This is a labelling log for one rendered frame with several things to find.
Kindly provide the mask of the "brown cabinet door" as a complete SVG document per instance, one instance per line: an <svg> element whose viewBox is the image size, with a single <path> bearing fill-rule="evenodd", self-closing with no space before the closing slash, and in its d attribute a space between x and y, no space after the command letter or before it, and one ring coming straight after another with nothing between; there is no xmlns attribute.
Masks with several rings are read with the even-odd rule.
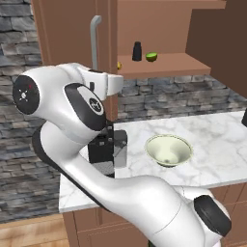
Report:
<svg viewBox="0 0 247 247"><path fill-rule="evenodd" d="M92 65L90 24L96 27L97 68L116 73L117 0L31 0L42 63Z"/></svg>

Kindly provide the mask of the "brown open wall shelf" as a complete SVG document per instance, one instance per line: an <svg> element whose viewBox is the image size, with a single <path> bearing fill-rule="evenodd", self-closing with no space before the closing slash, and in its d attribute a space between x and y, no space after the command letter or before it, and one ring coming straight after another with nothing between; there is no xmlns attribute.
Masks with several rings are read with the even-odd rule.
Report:
<svg viewBox="0 0 247 247"><path fill-rule="evenodd" d="M210 67L186 53L192 11L224 9L224 0L117 0L119 74L126 79L210 73ZM142 60L132 60L134 43ZM157 53L148 62L146 54Z"/></svg>

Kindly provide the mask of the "pale green bowl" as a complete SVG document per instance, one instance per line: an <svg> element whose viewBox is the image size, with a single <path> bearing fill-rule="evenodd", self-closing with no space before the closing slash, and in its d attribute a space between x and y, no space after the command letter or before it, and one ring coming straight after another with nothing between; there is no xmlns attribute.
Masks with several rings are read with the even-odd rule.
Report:
<svg viewBox="0 0 247 247"><path fill-rule="evenodd" d="M172 134L152 136L145 144L147 155L160 166L176 167L193 155L192 146L183 138Z"/></svg>

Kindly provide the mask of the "black shaker bottle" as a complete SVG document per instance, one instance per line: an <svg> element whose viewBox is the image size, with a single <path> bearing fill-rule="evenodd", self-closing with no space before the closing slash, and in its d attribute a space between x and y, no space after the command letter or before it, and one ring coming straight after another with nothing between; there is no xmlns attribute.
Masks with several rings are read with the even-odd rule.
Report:
<svg viewBox="0 0 247 247"><path fill-rule="evenodd" d="M142 60L142 46L139 41L134 43L132 51L132 60L135 62L140 62Z"/></svg>

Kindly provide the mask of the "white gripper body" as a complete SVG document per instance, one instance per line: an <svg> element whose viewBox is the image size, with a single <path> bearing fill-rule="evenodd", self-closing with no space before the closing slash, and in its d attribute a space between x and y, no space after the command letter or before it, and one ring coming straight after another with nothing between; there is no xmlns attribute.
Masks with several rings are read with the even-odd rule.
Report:
<svg viewBox="0 0 247 247"><path fill-rule="evenodd" d="M107 74L107 96L113 96L120 92L124 86L124 78L118 74Z"/></svg>

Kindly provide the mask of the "brown wall cabinet panel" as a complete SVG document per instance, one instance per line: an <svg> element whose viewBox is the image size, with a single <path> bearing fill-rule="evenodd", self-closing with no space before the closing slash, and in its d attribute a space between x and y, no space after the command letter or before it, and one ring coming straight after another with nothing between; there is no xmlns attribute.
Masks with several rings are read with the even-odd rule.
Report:
<svg viewBox="0 0 247 247"><path fill-rule="evenodd" d="M224 10L193 10L186 53L247 98L247 0L227 0Z"/></svg>

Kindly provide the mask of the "black and grey coffee machine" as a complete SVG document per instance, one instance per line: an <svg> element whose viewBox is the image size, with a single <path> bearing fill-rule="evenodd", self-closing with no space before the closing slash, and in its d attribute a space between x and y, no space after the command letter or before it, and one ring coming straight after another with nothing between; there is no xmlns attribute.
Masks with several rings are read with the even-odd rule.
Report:
<svg viewBox="0 0 247 247"><path fill-rule="evenodd" d="M126 166L127 134L115 130L114 123L106 121L105 128L88 145L89 162L105 176L113 178L115 170Z"/></svg>

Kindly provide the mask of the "brown base cabinets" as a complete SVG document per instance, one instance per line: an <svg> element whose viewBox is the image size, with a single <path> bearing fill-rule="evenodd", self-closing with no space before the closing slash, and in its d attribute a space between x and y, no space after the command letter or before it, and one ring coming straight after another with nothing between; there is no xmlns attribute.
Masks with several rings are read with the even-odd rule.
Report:
<svg viewBox="0 0 247 247"><path fill-rule="evenodd" d="M211 188L228 210L232 230L221 247L247 247L247 182ZM150 247L132 224L101 207L73 210L63 214L69 247Z"/></svg>

